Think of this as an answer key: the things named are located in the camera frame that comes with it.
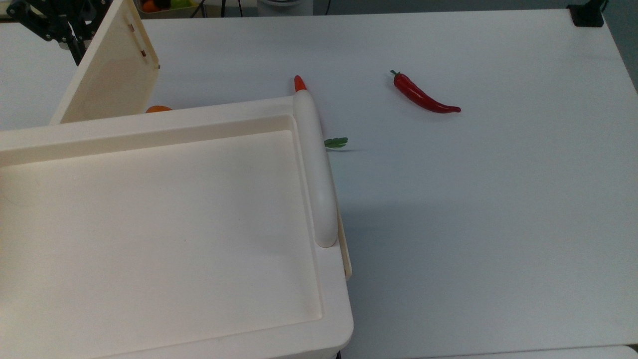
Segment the white table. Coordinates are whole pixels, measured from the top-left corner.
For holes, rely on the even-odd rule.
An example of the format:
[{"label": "white table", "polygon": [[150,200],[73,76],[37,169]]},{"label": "white table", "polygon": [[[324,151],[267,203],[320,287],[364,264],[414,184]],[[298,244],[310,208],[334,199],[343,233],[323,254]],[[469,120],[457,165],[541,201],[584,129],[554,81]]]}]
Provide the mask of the white table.
[{"label": "white table", "polygon": [[[45,125],[73,61],[0,25],[1,126]],[[330,153],[355,270],[344,358],[638,342],[638,96],[606,27],[566,10],[145,26],[151,104],[285,96],[300,74],[326,138],[350,138]],[[389,70],[463,112],[417,107]]]},{"label": "white table", "polygon": [[447,356],[445,359],[638,359],[626,346],[524,351],[521,353]]}]

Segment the black device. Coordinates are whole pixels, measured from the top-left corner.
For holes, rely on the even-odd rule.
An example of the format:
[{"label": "black device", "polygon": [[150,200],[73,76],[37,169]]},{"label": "black device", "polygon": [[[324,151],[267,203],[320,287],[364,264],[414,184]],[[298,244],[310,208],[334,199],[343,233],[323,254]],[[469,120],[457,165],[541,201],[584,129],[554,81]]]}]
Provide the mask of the black device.
[{"label": "black device", "polygon": [[111,0],[13,0],[6,13],[45,41],[67,44],[79,65],[84,42],[93,39],[110,5]]},{"label": "black device", "polygon": [[578,27],[602,27],[605,24],[602,12],[605,11],[608,1],[590,0],[585,5],[567,5],[572,14],[572,22]]}]

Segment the orange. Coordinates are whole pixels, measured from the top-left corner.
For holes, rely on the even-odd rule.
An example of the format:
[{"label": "orange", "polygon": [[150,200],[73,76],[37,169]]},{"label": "orange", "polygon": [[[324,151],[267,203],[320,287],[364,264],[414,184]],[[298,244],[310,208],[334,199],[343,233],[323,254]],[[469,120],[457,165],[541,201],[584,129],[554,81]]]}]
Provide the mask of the orange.
[{"label": "orange", "polygon": [[144,11],[145,13],[156,13],[158,11],[161,11],[161,9],[155,6],[155,3],[151,0],[145,2],[144,5],[142,5],[142,11]]},{"label": "orange", "polygon": [[146,113],[150,114],[151,112],[162,112],[162,111],[171,111],[172,109],[170,107],[166,107],[166,106],[160,106],[160,105],[155,105],[155,106],[150,106],[148,110],[146,110]]}]

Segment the cream plastic tray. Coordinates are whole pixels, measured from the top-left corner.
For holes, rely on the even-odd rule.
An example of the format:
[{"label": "cream plastic tray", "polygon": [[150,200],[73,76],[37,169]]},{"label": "cream plastic tray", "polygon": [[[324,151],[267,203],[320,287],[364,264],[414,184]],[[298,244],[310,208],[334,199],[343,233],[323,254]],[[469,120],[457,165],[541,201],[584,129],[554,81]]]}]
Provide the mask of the cream plastic tray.
[{"label": "cream plastic tray", "polygon": [[[113,110],[132,90],[105,74],[152,87],[159,67],[131,5],[65,124],[0,132],[0,358],[333,357],[353,323],[311,95],[121,116],[150,91]],[[105,51],[118,36],[130,50]]]}]

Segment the red chili pepper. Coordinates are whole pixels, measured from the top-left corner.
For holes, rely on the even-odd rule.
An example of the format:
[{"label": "red chili pepper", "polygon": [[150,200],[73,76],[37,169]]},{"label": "red chili pepper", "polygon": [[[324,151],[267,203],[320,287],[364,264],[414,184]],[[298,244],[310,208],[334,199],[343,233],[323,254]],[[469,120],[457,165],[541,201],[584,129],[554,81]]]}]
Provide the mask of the red chili pepper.
[{"label": "red chili pepper", "polygon": [[438,112],[440,114],[448,114],[451,112],[461,112],[460,107],[448,106],[435,101],[430,96],[427,96],[423,90],[410,80],[409,77],[403,75],[401,72],[390,71],[394,74],[394,85],[399,91],[406,95],[412,102],[423,107],[426,110]]},{"label": "red chili pepper", "polygon": [[295,92],[297,92],[299,90],[303,90],[303,89],[307,89],[306,88],[306,84],[301,79],[301,76],[299,76],[299,75],[295,76]]}]

